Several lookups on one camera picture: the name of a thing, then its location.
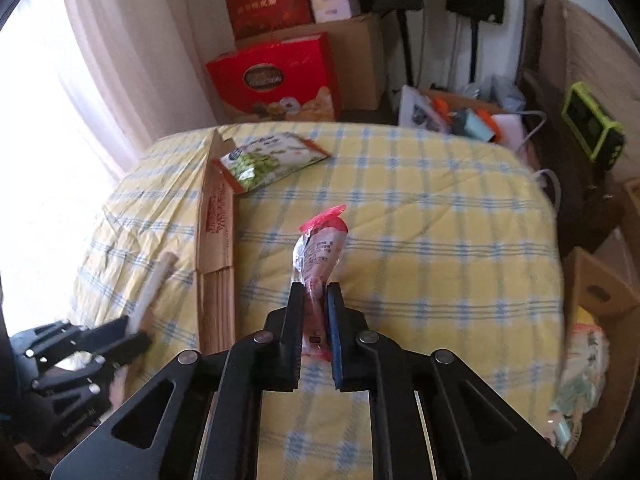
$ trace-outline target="wall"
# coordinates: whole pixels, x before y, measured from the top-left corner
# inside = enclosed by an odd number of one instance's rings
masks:
[[[607,0],[571,0],[588,10],[591,14],[607,23],[629,44],[631,38],[616,12]],[[419,83],[428,87],[431,83],[446,85],[449,62],[451,59],[453,31],[456,17],[445,10],[445,0],[425,0],[425,48],[424,70]],[[515,76],[520,51],[520,35],[522,31],[523,0],[506,0],[505,19],[503,25],[491,23],[480,24],[480,47],[478,52],[478,81],[494,73]],[[414,55],[414,74],[418,72],[420,57],[420,37],[422,33],[422,13],[408,13],[412,53]],[[470,60],[469,20],[460,18],[461,35],[458,40],[458,54],[454,60],[455,90],[460,90],[468,81]],[[389,88],[399,89],[404,84],[404,57],[398,43],[395,17],[385,18],[385,43],[388,56]]]

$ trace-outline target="green pea snack bag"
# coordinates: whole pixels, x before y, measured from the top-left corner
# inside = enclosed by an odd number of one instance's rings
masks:
[[[309,139],[273,134],[250,142],[215,160],[236,194],[246,193],[311,166],[331,155]]]

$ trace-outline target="bedspread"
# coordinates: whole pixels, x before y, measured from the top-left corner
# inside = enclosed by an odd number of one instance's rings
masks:
[[[356,124],[220,129],[240,145],[296,131],[331,160],[241,196],[241,334],[286,304],[299,225],[346,204],[350,232],[332,279],[345,304],[406,349],[449,348],[532,425],[546,418],[561,354],[554,213],[507,150],[420,130]],[[266,393],[260,478],[371,478],[366,393],[335,391],[303,359],[300,388]]]
[[[387,126],[219,131],[238,145],[294,131],[335,154],[237,198],[239,336],[286,304],[299,225],[346,204],[350,233],[332,279],[347,306],[406,349],[449,348],[540,427],[561,355],[562,277],[552,207],[510,152]],[[105,204],[78,273],[73,318],[95,324],[130,309],[162,250],[180,254],[138,383],[196,343],[195,312],[180,305],[194,289],[194,204],[207,151],[206,130],[152,147]],[[258,477],[369,479],[369,424],[367,394],[336,392],[330,366],[304,358],[297,391],[265,393]]]

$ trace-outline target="green device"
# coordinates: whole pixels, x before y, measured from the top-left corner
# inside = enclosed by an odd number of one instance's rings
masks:
[[[622,124],[612,120],[583,81],[571,85],[562,118],[569,125],[591,162],[610,170],[625,145]]]

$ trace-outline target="curtain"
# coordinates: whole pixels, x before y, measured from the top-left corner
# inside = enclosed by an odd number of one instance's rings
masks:
[[[205,63],[234,49],[225,0],[65,0],[82,56],[137,150],[226,121]]]
[[[13,334],[68,312],[95,214],[139,153],[92,81],[63,0],[20,1],[0,30],[0,78],[0,274]]]
[[[225,0],[21,0],[0,30],[0,274],[9,334],[60,319],[95,215],[160,137],[225,122],[204,65]]]

